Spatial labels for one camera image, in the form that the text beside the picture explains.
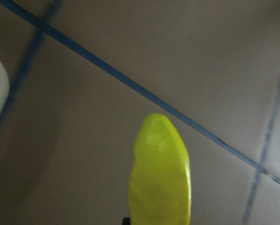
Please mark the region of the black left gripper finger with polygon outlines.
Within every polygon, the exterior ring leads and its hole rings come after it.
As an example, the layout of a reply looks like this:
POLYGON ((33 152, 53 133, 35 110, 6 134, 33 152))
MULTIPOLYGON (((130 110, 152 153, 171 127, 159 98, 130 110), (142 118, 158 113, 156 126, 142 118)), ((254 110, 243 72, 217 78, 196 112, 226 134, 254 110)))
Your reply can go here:
POLYGON ((131 222, 129 217, 123 218, 122 225, 130 225, 130 224, 131 222))

